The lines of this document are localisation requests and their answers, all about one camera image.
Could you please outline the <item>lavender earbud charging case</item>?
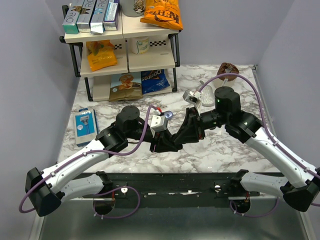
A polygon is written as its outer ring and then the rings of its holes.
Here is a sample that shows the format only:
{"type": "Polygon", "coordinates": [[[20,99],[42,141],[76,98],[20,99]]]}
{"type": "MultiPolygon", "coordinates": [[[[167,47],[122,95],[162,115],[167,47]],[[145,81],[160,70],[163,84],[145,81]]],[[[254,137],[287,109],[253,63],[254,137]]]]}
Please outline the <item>lavender earbud charging case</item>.
{"type": "Polygon", "coordinates": [[[164,113],[164,116],[166,117],[167,120],[171,120],[174,116],[173,112],[168,110],[168,111],[165,111],[164,113]]]}

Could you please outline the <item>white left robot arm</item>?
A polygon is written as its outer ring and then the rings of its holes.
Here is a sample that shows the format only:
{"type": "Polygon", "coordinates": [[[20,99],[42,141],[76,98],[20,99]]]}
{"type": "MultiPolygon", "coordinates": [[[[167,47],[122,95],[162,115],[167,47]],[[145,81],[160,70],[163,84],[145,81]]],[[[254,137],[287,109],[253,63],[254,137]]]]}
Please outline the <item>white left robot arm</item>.
{"type": "Polygon", "coordinates": [[[166,117],[159,110],[142,119],[137,107],[125,106],[114,123],[71,157],[44,170],[30,169],[26,174],[25,196],[19,204],[19,212],[35,211],[44,217],[74,198],[87,195],[107,197],[112,191],[106,173],[97,172],[84,178],[79,175],[113,156],[133,154],[143,142],[150,143],[153,153],[178,152],[183,145],[175,142],[167,125],[166,117]]]}

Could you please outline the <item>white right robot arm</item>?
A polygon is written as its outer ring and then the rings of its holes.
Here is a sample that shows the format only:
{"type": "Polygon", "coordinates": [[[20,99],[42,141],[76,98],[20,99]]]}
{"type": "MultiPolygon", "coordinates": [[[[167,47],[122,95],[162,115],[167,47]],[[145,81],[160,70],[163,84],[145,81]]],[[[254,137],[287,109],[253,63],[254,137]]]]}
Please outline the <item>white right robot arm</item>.
{"type": "Polygon", "coordinates": [[[320,170],[298,157],[270,134],[255,115],[241,109],[240,95],[231,87],[219,87],[214,92],[214,110],[200,113],[202,94],[186,91],[184,121],[173,141],[176,145],[197,143],[205,130],[224,127],[233,138],[263,155],[282,177],[240,170],[230,183],[230,191],[241,196],[245,192],[260,192],[282,198],[293,209],[306,212],[320,192],[320,170]]]}

